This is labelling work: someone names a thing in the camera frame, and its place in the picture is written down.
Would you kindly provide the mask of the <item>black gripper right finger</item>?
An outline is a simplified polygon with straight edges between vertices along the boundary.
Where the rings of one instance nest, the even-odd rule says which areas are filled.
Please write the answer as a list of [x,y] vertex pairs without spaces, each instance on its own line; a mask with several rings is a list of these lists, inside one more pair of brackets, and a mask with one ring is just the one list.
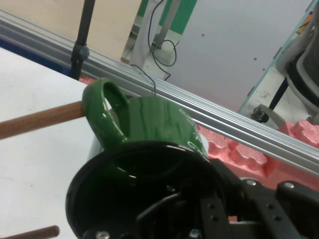
[[256,221],[270,239],[317,239],[319,192],[296,181],[275,190],[251,179],[241,180],[220,160],[211,161],[226,213]]

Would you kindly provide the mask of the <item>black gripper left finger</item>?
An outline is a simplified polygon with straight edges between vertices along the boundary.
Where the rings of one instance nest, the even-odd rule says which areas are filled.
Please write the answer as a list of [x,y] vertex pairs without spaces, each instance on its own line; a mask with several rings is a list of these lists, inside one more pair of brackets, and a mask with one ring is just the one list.
[[232,239],[218,197],[187,198],[175,193],[155,202],[136,217],[139,239]]

